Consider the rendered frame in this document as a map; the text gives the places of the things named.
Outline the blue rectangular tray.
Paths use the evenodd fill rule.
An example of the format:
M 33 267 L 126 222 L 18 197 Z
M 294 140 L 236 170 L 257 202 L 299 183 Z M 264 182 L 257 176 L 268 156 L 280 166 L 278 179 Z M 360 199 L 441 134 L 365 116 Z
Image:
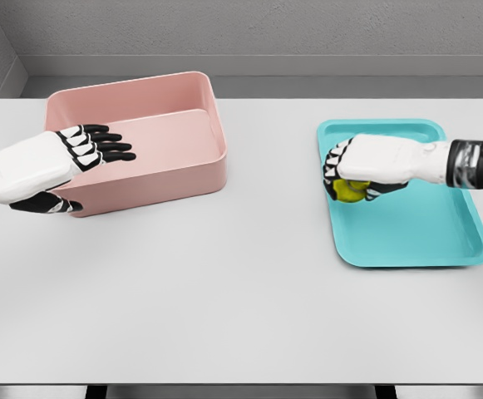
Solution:
M 330 199 L 339 256 L 362 268 L 483 264 L 483 224 L 471 194 L 413 180 L 372 202 Z

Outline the pink rectangular basket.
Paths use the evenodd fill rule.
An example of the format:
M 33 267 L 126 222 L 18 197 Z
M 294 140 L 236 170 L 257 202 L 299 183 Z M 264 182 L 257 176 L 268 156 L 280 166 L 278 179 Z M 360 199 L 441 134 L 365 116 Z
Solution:
M 227 145 L 207 75 L 187 71 L 58 91 L 44 128 L 109 126 L 132 146 L 133 161 L 89 170 L 55 188 L 83 207 L 78 216 L 157 204 L 221 190 Z

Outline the yellow tennis ball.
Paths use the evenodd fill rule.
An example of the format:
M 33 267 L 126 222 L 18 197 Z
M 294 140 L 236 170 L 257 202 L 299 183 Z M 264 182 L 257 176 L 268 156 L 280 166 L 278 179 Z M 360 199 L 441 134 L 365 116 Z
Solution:
M 343 203 L 357 203 L 366 199 L 368 181 L 354 181 L 339 179 L 333 182 L 335 200 Z

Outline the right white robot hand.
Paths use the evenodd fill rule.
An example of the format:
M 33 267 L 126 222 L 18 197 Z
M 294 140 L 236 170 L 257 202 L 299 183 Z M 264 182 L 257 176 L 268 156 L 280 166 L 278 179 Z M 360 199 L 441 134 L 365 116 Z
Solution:
M 401 190 L 410 180 L 423 180 L 425 146 L 400 137 L 355 135 L 334 146 L 326 155 L 324 187 L 332 200 L 335 200 L 333 182 L 339 179 L 368 181 L 366 201 Z

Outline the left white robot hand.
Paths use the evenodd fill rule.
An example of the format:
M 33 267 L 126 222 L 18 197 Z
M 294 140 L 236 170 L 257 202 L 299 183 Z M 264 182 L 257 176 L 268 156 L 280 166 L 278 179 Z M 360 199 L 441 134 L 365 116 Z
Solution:
M 44 131 L 0 150 L 0 204 L 36 213 L 76 213 L 82 204 L 52 191 L 74 177 L 116 161 L 133 161 L 132 145 L 106 125 Z

